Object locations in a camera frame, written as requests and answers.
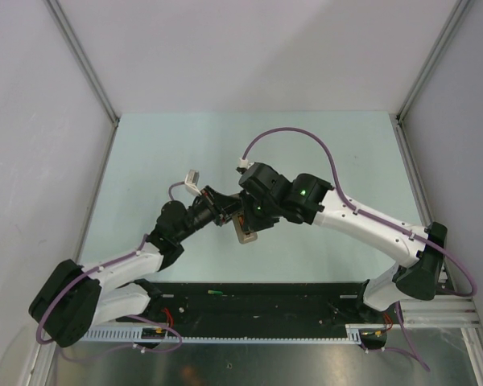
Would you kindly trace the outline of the white remote control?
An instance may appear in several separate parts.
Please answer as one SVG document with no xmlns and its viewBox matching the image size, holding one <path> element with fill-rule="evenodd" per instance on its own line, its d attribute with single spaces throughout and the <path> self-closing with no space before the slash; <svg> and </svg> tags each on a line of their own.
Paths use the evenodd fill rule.
<svg viewBox="0 0 483 386">
<path fill-rule="evenodd" d="M 240 244 L 248 244 L 250 242 L 254 242 L 258 239 L 258 234 L 255 230 L 253 230 L 250 226 L 249 217 L 247 215 L 248 211 L 246 210 L 246 205 L 243 201 L 243 196 L 239 193 L 239 197 L 241 199 L 241 211 L 238 213 L 233 213 L 232 216 L 232 223 L 237 235 L 238 242 Z M 238 216 L 244 217 L 244 228 L 241 229 L 239 223 L 237 221 Z"/>
</svg>

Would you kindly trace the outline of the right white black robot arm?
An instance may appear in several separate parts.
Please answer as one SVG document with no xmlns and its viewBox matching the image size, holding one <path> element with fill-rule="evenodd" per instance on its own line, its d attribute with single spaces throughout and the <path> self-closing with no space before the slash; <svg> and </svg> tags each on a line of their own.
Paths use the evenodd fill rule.
<svg viewBox="0 0 483 386">
<path fill-rule="evenodd" d="M 394 265 L 366 281 L 355 302 L 357 317 L 375 322 L 391 304 L 431 301 L 437 291 L 448 230 L 437 222 L 415 226 L 342 199 L 329 182 L 300 174 L 289 181 L 272 167 L 241 160 L 242 231 L 256 233 L 285 219 L 293 224 L 331 228 L 385 253 Z"/>
</svg>

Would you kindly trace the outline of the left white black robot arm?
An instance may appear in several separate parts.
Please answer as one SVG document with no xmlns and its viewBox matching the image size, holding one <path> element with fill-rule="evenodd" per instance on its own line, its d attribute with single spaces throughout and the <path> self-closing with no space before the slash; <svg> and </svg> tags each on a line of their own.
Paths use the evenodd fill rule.
<svg viewBox="0 0 483 386">
<path fill-rule="evenodd" d="M 155 228 L 128 253 L 90 266 L 61 261 L 28 309 L 38 324 L 37 342 L 69 347 L 103 322 L 136 315 L 147 322 L 157 319 L 162 302 L 137 280 L 174 264 L 184 251 L 184 240 L 208 224 L 227 224 L 241 209 L 238 194 L 205 187 L 190 206 L 166 202 Z"/>
</svg>

